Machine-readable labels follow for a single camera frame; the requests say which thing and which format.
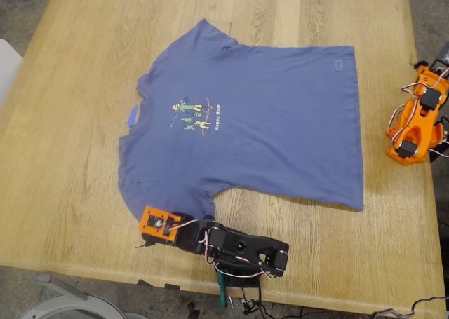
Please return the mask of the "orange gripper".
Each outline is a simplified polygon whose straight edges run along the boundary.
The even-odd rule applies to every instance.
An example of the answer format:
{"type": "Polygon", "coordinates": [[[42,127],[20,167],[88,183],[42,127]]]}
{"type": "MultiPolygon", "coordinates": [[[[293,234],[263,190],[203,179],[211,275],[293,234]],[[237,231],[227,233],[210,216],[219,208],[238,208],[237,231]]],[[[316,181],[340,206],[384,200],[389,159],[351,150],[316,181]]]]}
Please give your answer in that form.
{"type": "Polygon", "coordinates": [[[446,69],[434,71],[427,61],[419,61],[413,65],[416,72],[413,94],[418,96],[423,109],[440,109],[448,99],[448,80],[446,69]]]}

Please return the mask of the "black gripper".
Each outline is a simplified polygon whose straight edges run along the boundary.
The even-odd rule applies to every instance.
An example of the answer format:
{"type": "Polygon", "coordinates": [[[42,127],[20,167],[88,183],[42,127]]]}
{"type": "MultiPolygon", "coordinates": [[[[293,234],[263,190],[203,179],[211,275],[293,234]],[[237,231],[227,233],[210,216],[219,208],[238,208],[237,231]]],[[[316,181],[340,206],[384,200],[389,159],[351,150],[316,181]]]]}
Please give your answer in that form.
{"type": "MultiPolygon", "coordinates": [[[[194,221],[194,218],[191,215],[183,213],[175,213],[175,215],[181,217],[179,225],[188,222],[191,223],[176,229],[176,237],[173,246],[193,254],[204,254],[206,242],[204,233],[208,229],[207,225],[210,218],[206,217],[194,221]]],[[[153,245],[156,245],[156,243],[153,241],[145,241],[136,248],[151,247],[153,245]]]]}

